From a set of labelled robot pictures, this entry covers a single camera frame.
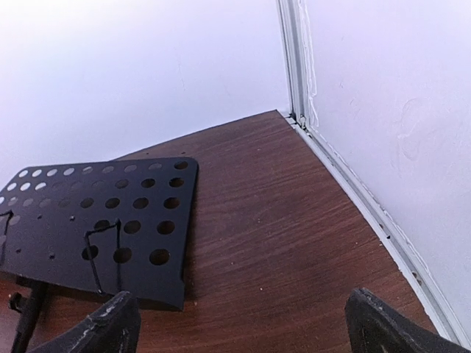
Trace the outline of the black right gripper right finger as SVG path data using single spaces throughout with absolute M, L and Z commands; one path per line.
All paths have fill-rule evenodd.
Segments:
M 344 311 L 353 352 L 468 351 L 419 327 L 366 288 L 352 291 Z

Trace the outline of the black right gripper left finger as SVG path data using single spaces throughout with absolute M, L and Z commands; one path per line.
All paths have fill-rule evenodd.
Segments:
M 135 352 L 140 329 L 138 300 L 122 291 L 78 325 L 33 352 Z

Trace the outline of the black music stand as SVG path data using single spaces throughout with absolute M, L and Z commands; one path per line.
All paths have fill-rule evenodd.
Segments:
M 1 271 L 32 290 L 11 299 L 12 350 L 26 350 L 51 285 L 182 310 L 198 171 L 190 157 L 21 169 L 1 189 Z

